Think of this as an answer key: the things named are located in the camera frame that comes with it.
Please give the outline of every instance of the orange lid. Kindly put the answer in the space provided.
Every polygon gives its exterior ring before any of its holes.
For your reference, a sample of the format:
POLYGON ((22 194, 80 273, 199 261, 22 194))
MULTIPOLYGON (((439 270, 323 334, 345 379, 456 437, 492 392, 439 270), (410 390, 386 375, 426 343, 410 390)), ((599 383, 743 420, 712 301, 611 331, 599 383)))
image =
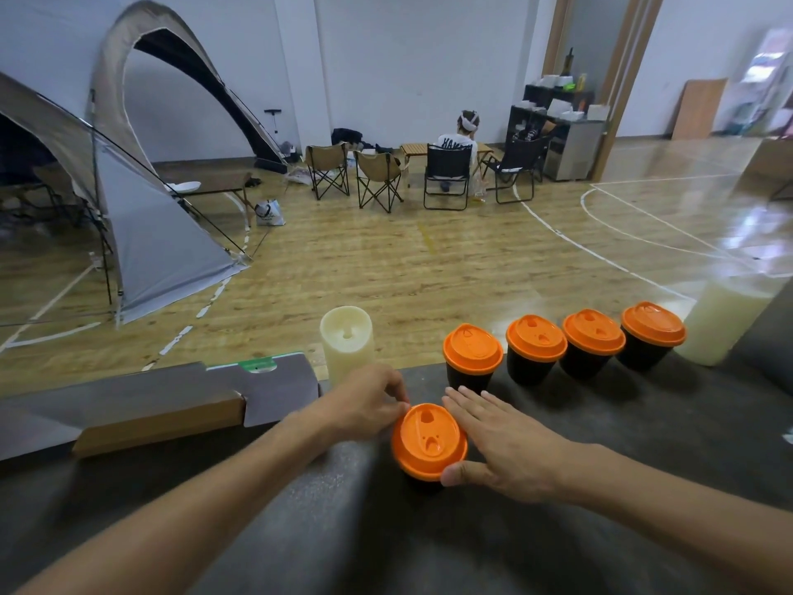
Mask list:
POLYGON ((567 350, 565 333, 539 315, 513 321, 507 328, 507 342, 521 357, 544 363, 561 359, 567 350))
POLYGON ((462 324, 443 340, 443 356, 457 371, 481 376, 496 371, 503 359, 503 349, 490 332, 462 324))
POLYGON ((600 311, 583 309, 561 323, 568 341, 593 355, 616 355, 625 347, 625 334, 600 311))
POLYGON ((622 312, 622 327, 660 347, 677 347, 686 339, 686 327, 677 315, 646 300, 622 312))
POLYGON ((405 473, 425 481, 441 479, 446 466, 468 454, 468 438, 440 405, 414 405, 394 424, 391 451, 405 473))

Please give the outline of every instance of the white candle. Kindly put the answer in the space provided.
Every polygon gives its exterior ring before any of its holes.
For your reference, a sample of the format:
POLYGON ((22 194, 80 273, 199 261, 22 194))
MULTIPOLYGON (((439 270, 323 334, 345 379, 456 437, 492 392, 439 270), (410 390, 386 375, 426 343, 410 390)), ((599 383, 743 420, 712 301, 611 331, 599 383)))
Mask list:
POLYGON ((322 349, 331 386, 353 369, 374 361, 372 319, 358 307, 336 307, 320 321, 322 349))
POLYGON ((675 349, 684 359, 714 366, 768 306, 784 280, 733 276, 709 281, 684 323, 686 341, 675 349))

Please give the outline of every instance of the black cup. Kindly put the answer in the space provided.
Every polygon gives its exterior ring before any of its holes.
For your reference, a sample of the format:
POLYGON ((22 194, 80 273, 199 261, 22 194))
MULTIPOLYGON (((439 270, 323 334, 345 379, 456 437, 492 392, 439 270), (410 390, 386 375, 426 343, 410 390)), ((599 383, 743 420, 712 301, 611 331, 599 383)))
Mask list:
POLYGON ((446 378, 449 380, 449 386, 455 390, 458 390, 460 386, 464 386, 479 394, 488 387, 492 375, 493 372, 478 376, 463 374, 459 369, 451 367, 448 362, 446 363, 446 378))
POLYGON ((559 365, 570 377, 577 380, 589 380, 608 363, 612 355, 594 355, 586 350, 581 350, 568 340, 567 352, 561 358, 559 365))
POLYGON ((650 344, 641 338, 637 338, 628 330, 625 332, 625 348, 617 354, 617 360, 625 367, 634 371, 648 371, 674 347, 659 347, 657 344, 650 344))
POLYGON ((556 361, 542 362, 526 359, 512 347, 507 349, 507 371, 509 377, 521 386, 536 386, 545 380, 556 361))

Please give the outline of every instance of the wooden floor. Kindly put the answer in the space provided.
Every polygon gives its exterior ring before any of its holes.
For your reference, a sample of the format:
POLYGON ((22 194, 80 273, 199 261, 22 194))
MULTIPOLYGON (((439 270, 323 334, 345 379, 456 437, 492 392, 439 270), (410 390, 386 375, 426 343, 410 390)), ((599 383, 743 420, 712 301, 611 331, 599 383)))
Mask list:
MULTIPOLYGON (((352 197, 331 191, 317 202, 307 186, 262 172, 252 197, 278 199, 287 224, 252 227, 251 268, 214 301, 216 286, 119 329, 102 274, 77 279, 99 250, 90 229, 6 225, 0 395, 153 363, 216 365, 291 350, 305 351, 325 378, 319 323, 338 305, 369 312, 378 357, 397 367, 441 362, 444 335, 464 321, 503 340, 509 322, 529 312, 559 321, 592 307, 617 317, 653 300, 685 313, 709 278, 793 273, 793 205, 768 204, 777 183, 739 175, 756 146, 618 143, 603 183, 546 181, 528 205, 490 196, 464 212, 424 210, 418 162, 414 187, 401 186, 405 201, 390 216, 374 204, 358 209, 354 179, 352 197)), ((528 188, 521 181, 517 191, 528 188)), ((232 200, 193 203, 243 245, 232 200)))

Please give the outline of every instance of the white plate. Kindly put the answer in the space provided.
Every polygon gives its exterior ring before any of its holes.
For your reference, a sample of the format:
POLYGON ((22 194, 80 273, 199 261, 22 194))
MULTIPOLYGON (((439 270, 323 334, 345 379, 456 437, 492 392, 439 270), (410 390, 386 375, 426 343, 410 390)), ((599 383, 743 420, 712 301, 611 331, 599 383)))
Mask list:
POLYGON ((180 194, 187 194, 189 192, 195 192, 198 188, 201 187, 200 181, 184 181, 180 184, 168 184, 168 187, 173 189, 174 192, 178 192, 180 194))

